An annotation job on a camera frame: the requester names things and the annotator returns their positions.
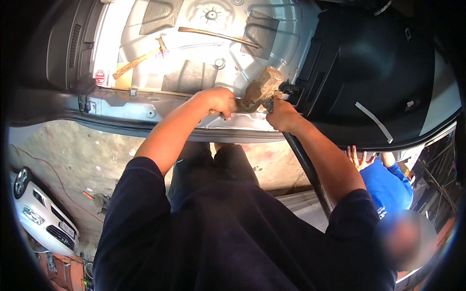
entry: navy shirt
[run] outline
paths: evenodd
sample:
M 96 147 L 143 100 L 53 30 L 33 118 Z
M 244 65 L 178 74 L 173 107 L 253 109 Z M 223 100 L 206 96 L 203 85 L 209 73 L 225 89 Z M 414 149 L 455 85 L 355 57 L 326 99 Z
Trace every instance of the navy shirt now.
M 379 217 L 355 190 L 326 233 L 257 186 L 218 181 L 170 213 L 164 179 L 145 157 L 114 191 L 94 261 L 96 290 L 394 290 L 373 255 Z
M 395 163 L 386 168 L 376 158 L 374 163 L 359 172 L 374 200 L 380 218 L 395 210 L 409 209 L 413 191 L 408 178 Z

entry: concrete floor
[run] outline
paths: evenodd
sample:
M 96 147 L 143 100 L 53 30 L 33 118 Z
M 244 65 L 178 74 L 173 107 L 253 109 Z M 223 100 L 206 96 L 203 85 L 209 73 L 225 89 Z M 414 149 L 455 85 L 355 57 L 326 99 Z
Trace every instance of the concrete floor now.
M 45 123 L 24 142 L 15 142 L 16 147 L 42 160 L 10 145 L 10 163 L 14 169 L 28 166 L 48 188 L 49 195 L 62 203 L 80 232 L 78 254 L 83 252 L 89 257 L 95 253 L 105 216 L 97 214 L 94 201 L 82 192 L 111 195 L 143 141 L 144 138 L 97 131 L 75 122 L 53 121 Z M 279 196 L 309 189 L 309 181 L 286 141 L 242 146 L 264 190 Z M 165 177 L 167 189 L 171 176 L 172 170 Z

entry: hand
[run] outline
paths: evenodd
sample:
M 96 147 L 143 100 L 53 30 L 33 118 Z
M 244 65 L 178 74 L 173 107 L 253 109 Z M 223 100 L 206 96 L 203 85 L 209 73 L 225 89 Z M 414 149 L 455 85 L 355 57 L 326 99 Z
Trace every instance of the hand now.
M 221 112 L 226 120 L 232 119 L 229 104 L 230 99 L 233 98 L 234 94 L 229 89 L 220 86 L 199 91 L 192 97 L 192 99 L 203 99 L 207 110 L 213 109 Z
M 266 119 L 275 130 L 293 134 L 297 123 L 305 120 L 289 102 L 274 97 L 274 112 L 267 114 Z
M 370 158 L 370 160 L 368 162 L 366 162 L 366 158 L 367 158 L 367 152 L 366 151 L 363 152 L 363 157 L 359 160 L 357 158 L 356 146 L 355 145 L 353 145 L 352 147 L 348 146 L 346 148 L 345 154 L 353 162 L 353 164 L 356 167 L 358 172 L 360 170 L 362 170 L 362 169 L 365 169 L 366 167 L 369 167 L 376 160 L 376 157 L 373 156 L 373 157 Z

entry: car trunk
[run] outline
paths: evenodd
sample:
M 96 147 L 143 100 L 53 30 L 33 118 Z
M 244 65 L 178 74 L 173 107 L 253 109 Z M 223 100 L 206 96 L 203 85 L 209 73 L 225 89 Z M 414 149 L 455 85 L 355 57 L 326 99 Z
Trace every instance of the car trunk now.
M 278 23 L 273 37 L 270 27 L 254 30 L 264 25 L 260 21 L 272 23 L 272 31 Z M 261 37 L 268 38 L 269 46 L 258 53 L 178 27 L 265 44 Z M 128 62 L 157 49 L 160 35 L 165 56 L 158 53 L 113 78 Z M 16 89 L 18 96 L 30 98 L 14 104 L 12 125 L 71 119 L 98 130 L 147 136 L 199 90 L 224 86 L 242 98 L 265 66 L 296 85 L 299 92 L 285 98 L 340 147 L 377 151 L 425 144 L 451 128 L 460 109 L 458 85 L 441 44 L 394 9 L 374 17 L 338 6 L 322 12 L 314 2 L 293 0 L 82 0 L 53 6 L 32 39 Z M 367 111 L 385 126 L 392 143 Z M 265 116 L 235 113 L 231 122 L 207 116 L 190 140 L 282 140 Z

